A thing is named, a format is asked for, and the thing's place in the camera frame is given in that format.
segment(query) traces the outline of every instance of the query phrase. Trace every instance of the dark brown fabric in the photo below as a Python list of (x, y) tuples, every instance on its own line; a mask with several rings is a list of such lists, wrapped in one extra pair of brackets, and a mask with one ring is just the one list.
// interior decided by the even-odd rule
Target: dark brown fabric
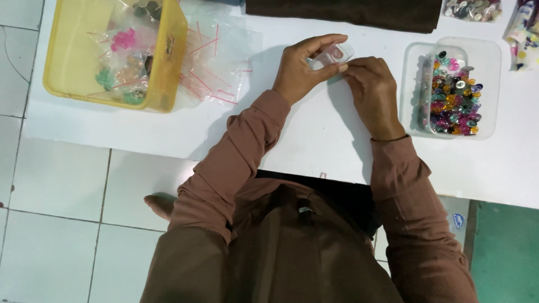
[(442, 0), (246, 0), (250, 15), (344, 21), (383, 29), (431, 33)]
[(468, 261), (410, 137), (370, 142), (391, 278), (369, 237), (315, 190), (254, 178), (289, 111), (266, 91), (229, 118), (178, 188), (141, 302), (476, 303)]

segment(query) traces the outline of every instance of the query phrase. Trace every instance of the person's right hand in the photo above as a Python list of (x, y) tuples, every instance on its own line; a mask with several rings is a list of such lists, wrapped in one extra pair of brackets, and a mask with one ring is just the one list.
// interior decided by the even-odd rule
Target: person's right hand
[(357, 58), (348, 62), (344, 79), (352, 89), (354, 106), (375, 141), (406, 135), (397, 116), (397, 83), (382, 58)]

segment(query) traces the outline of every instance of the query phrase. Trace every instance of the clear plastic container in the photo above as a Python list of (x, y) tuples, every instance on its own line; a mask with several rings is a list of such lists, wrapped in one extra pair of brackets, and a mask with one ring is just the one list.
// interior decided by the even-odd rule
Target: clear plastic container
[[(122, 0), (133, 6), (137, 0)], [(187, 37), (187, 19), (176, 0), (164, 0), (151, 77), (144, 101), (122, 102), (96, 82), (100, 59), (88, 33), (104, 32), (118, 0), (57, 0), (43, 85), (52, 95), (112, 106), (168, 113), (176, 91)]]
[(334, 43), (311, 60), (309, 66), (316, 71), (334, 63), (345, 63), (353, 55), (354, 48), (350, 44), (346, 42)]
[[(479, 103), (481, 107), (477, 113), (481, 120), (477, 122), (479, 130), (473, 135), (451, 134), (435, 132), (431, 123), (431, 103), (433, 98), (434, 63), (436, 56), (445, 51), (445, 58), (455, 58), (460, 65), (472, 66), (469, 78), (475, 79), (475, 84), (483, 84), (480, 90)], [(446, 139), (464, 138), (484, 140), (491, 137), (496, 129), (496, 116), (498, 110), (498, 98), (500, 93), (500, 69), (501, 50), (498, 44), (479, 39), (467, 39), (459, 37), (444, 37), (433, 47), (423, 64), (423, 82), (419, 98), (418, 124), (424, 132)], [(449, 74), (458, 76), (460, 69), (456, 71), (446, 70)]]

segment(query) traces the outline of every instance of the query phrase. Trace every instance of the white tile floor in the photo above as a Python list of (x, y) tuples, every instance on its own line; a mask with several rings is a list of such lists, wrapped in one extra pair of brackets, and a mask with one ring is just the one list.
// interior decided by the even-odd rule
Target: white tile floor
[[(167, 227), (142, 198), (175, 195), (196, 162), (26, 137), (43, 1), (0, 4), (0, 300), (136, 302)], [(450, 200), (466, 217), (468, 202)], [(382, 229), (374, 245), (389, 271)]]

